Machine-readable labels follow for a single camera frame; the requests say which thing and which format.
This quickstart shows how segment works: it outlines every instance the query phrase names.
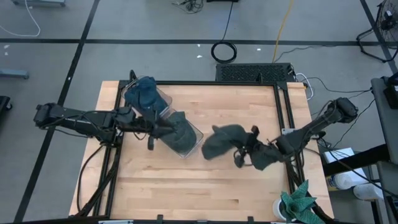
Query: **blue cloth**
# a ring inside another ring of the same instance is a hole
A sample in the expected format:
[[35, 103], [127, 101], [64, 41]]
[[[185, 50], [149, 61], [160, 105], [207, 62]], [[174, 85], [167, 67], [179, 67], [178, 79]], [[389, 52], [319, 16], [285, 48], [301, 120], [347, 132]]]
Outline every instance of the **blue cloth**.
[[155, 121], [159, 114], [168, 107], [166, 101], [156, 89], [153, 77], [142, 77], [125, 94], [124, 99], [149, 121]]

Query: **coiled black cable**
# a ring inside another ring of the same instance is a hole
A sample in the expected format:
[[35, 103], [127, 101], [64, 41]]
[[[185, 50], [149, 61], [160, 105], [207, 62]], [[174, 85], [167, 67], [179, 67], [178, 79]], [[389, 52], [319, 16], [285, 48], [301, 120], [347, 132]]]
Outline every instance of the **coiled black cable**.
[[[229, 25], [229, 20], [231, 19], [231, 13], [232, 13], [232, 7], [234, 6], [234, 2], [231, 3], [231, 9], [229, 10], [229, 16], [228, 16], [228, 22], [226, 23], [226, 27], [225, 27], [225, 32], [224, 32], [224, 36], [223, 38], [215, 43], [212, 47], [211, 47], [211, 56], [214, 58], [214, 60], [216, 60], [218, 63], [231, 63], [233, 61], [235, 61], [236, 56], [238, 54], [238, 50], [236, 48], [236, 46], [232, 43], [229, 43], [227, 41], [224, 41], [225, 35], [226, 35], [226, 31], [228, 30], [228, 25]], [[222, 60], [219, 59], [218, 57], [216, 57], [216, 55], [214, 54], [214, 50], [216, 49], [216, 47], [220, 44], [224, 44], [227, 45], [228, 47], [230, 47], [233, 51], [234, 51], [234, 55], [228, 59], [228, 60]]]

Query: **white pot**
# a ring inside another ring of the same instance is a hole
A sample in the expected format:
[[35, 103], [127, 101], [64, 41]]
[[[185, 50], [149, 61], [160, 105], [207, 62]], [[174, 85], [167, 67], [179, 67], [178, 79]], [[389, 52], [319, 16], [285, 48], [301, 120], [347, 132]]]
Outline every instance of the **white pot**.
[[274, 203], [272, 203], [272, 211], [274, 212], [274, 215], [278, 218], [278, 220], [280, 221], [285, 221], [286, 222], [286, 218], [281, 214], [280, 210], [279, 210], [279, 206], [282, 203], [282, 199], [277, 199], [274, 201]]

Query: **gray floor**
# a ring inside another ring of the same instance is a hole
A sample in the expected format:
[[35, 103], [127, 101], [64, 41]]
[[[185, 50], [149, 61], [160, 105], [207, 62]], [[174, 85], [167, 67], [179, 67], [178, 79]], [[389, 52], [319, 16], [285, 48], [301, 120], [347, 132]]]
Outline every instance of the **gray floor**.
[[[101, 0], [89, 39], [219, 39], [230, 3], [205, 4], [188, 15], [172, 0]], [[372, 13], [377, 0], [367, 0]], [[33, 6], [42, 39], [79, 39], [93, 0], [68, 0], [66, 8]], [[226, 39], [275, 40], [289, 1], [241, 0], [234, 5]], [[36, 29], [23, 6], [0, 1], [0, 25], [12, 32], [34, 34]], [[282, 40], [355, 40], [370, 28], [359, 1], [296, 1]], [[13, 36], [0, 30], [0, 38]], [[366, 40], [376, 41], [374, 34]], [[2, 121], [0, 134], [0, 223], [12, 222], [42, 145], [45, 131], [32, 121], [39, 103], [57, 101], [77, 44], [0, 44], [0, 67], [28, 70], [29, 80], [0, 80], [0, 95], [12, 98], [14, 109]], [[296, 46], [281, 45], [279, 53]], [[158, 80], [214, 80], [216, 62], [211, 45], [86, 44], [76, 68], [65, 106], [92, 110], [103, 80], [127, 79], [130, 69]], [[237, 45], [235, 63], [271, 62], [273, 45]], [[366, 47], [383, 56], [380, 47]], [[228, 57], [229, 49], [216, 54]], [[370, 79], [389, 76], [388, 64], [363, 55], [359, 47], [320, 47], [284, 55], [296, 72], [319, 77], [334, 90], [366, 90]], [[328, 100], [350, 94], [330, 93], [311, 80], [315, 96], [308, 102], [312, 113]], [[372, 100], [365, 93], [352, 101], [363, 110]], [[327, 129], [326, 140], [337, 142], [348, 125]], [[365, 112], [339, 147], [364, 151], [384, 142], [375, 105]], [[86, 141], [55, 133], [24, 220], [62, 218], [68, 215]], [[350, 191], [333, 192], [336, 218], [373, 223], [370, 203], [356, 200]]]

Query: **clear plastic container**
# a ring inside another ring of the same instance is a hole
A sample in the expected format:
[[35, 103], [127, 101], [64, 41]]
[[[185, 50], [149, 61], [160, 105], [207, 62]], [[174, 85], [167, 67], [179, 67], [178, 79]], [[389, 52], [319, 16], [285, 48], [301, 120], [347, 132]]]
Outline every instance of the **clear plastic container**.
[[[123, 90], [122, 90], [122, 97], [123, 97], [124, 99], [125, 99], [124, 95], [126, 94], [126, 92], [127, 92], [128, 90], [130, 90], [131, 88], [135, 87], [135, 86], [137, 85], [138, 81], [139, 81], [140, 79], [142, 79], [142, 78], [144, 78], [144, 77], [138, 77], [137, 79], [135, 79], [135, 80], [132, 81], [131, 83], [127, 84], [127, 85], [123, 88]], [[162, 117], [163, 115], [165, 115], [165, 114], [171, 109], [171, 107], [172, 107], [172, 102], [173, 102], [173, 98], [172, 98], [171, 96], [165, 94], [162, 90], [160, 90], [160, 89], [158, 89], [158, 88], [156, 88], [156, 90], [157, 90], [158, 94], [160, 95], [160, 97], [162, 97], [163, 100], [166, 102], [166, 105], [167, 105], [167, 106], [165, 107], [164, 110], [158, 111], [159, 117]], [[134, 109], [135, 109], [138, 113], [142, 114], [142, 111], [140, 111], [139, 108], [135, 108], [135, 107], [134, 107]]]
[[203, 133], [200, 132], [199, 129], [197, 129], [186, 118], [182, 119], [181, 112], [169, 109], [166, 113], [163, 114], [161, 118], [167, 121], [173, 120], [171, 121], [171, 123], [174, 123], [176, 118], [179, 119], [179, 121], [177, 121], [177, 128], [183, 128], [183, 130], [177, 130], [176, 136], [167, 135], [160, 138], [160, 140], [164, 142], [169, 148], [171, 148], [171, 150], [177, 153], [180, 157], [187, 157], [199, 146], [199, 144], [203, 140]]

